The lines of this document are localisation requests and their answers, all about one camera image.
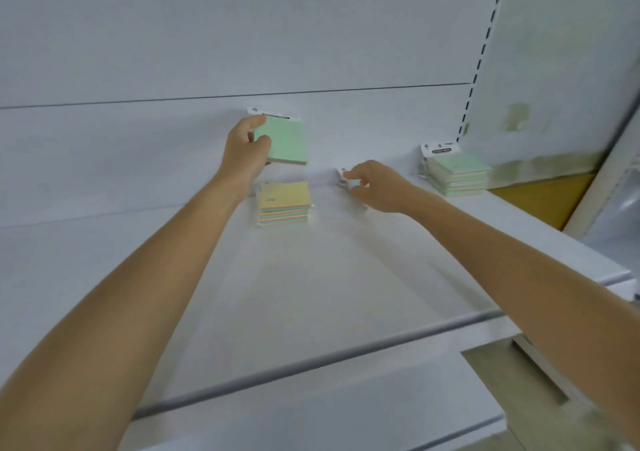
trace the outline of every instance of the person's left hand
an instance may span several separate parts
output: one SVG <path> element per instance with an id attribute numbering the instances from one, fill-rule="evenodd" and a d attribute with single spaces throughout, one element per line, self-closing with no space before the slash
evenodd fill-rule
<path id="1" fill-rule="evenodd" d="M 241 119 L 227 136 L 225 154 L 213 181 L 230 187 L 238 202 L 251 192 L 253 180 L 262 172 L 267 162 L 271 138 L 261 136 L 253 142 L 253 130 L 267 120 L 264 115 L 252 115 Z"/>

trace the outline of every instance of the beige tile floor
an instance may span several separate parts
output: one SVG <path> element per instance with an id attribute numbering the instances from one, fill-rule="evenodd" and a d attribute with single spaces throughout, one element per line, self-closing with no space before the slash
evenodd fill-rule
<path id="1" fill-rule="evenodd" d="M 511 339 L 463 352 L 487 389 L 500 403 L 509 429 L 462 448 L 463 451 L 616 450 L 615 434 L 601 415 L 581 422 L 560 405 L 565 398 Z"/>

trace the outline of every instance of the hand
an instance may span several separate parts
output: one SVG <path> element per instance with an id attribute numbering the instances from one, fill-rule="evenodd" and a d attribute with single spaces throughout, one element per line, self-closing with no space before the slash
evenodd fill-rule
<path id="1" fill-rule="evenodd" d="M 264 115 L 241 119 L 227 136 L 225 154 L 213 181 L 226 184 L 237 195 L 238 202 L 251 192 L 253 180 L 267 163 L 271 138 L 261 136 L 253 142 L 253 130 L 267 120 Z"/>
<path id="2" fill-rule="evenodd" d="M 406 213 L 412 193 L 418 189 L 404 177 L 377 161 L 365 161 L 343 174 L 346 179 L 359 179 L 360 186 L 349 190 L 363 203 L 386 212 Z"/>

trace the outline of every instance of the stack of yellow sticky notes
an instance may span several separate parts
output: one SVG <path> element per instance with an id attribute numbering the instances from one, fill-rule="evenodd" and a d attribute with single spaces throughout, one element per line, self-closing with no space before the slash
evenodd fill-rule
<path id="1" fill-rule="evenodd" d="M 307 221 L 311 193 L 307 181 L 265 183 L 258 194 L 258 226 L 266 229 Z"/>

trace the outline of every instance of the forearm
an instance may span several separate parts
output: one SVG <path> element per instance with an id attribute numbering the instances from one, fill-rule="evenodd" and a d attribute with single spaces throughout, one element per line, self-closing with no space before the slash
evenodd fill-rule
<path id="1" fill-rule="evenodd" d="M 117 446 L 237 205 L 230 190 L 212 180 L 45 336 L 0 391 L 0 447 Z"/>
<path id="2" fill-rule="evenodd" d="M 638 432 L 640 319 L 628 303 L 439 196 L 416 188 L 406 206 L 562 374 Z"/>

